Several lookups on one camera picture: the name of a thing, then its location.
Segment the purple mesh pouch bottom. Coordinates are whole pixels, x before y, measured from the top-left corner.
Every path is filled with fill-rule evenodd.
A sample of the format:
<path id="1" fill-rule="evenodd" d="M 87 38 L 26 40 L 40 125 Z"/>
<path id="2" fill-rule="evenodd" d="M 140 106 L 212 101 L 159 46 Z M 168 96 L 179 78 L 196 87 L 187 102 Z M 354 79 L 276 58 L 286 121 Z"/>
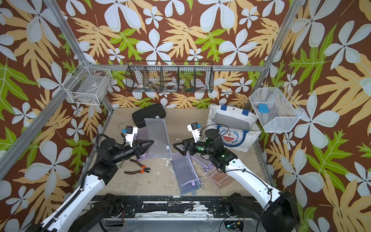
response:
<path id="1" fill-rule="evenodd" d="M 181 195 L 188 193 L 196 195 L 196 191 L 201 188 L 201 185 L 190 159 L 188 157 L 173 158 L 171 163 Z"/>

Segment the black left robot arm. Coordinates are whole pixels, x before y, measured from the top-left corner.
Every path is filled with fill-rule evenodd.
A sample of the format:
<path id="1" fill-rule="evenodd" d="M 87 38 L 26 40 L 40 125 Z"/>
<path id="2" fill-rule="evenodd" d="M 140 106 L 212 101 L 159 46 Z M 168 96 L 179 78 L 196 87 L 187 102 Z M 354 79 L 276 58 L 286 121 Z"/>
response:
<path id="1" fill-rule="evenodd" d="M 136 156 L 140 158 L 153 140 L 134 140 L 134 147 L 118 144 L 105 134 L 96 137 L 97 159 L 82 177 L 79 187 L 51 216 L 38 225 L 30 225 L 27 232 L 67 232 L 92 198 L 102 190 L 118 171 L 117 163 Z"/>

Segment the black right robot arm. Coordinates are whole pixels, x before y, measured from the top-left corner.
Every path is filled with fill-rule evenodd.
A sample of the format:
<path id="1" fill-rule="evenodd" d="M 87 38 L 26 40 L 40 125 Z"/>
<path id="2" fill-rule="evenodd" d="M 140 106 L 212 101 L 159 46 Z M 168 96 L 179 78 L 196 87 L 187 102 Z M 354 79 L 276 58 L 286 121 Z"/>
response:
<path id="1" fill-rule="evenodd" d="M 192 130 L 192 134 L 192 138 L 175 143 L 174 149 L 183 156 L 207 155 L 218 171 L 232 177 L 254 197 L 250 200 L 238 193 L 228 197 L 225 205 L 230 216 L 248 216 L 267 232 L 291 232 L 295 229 L 300 214 L 293 194 L 279 191 L 254 174 L 224 146 L 217 129 L 208 129 L 205 141 L 201 141 L 201 130 Z"/>

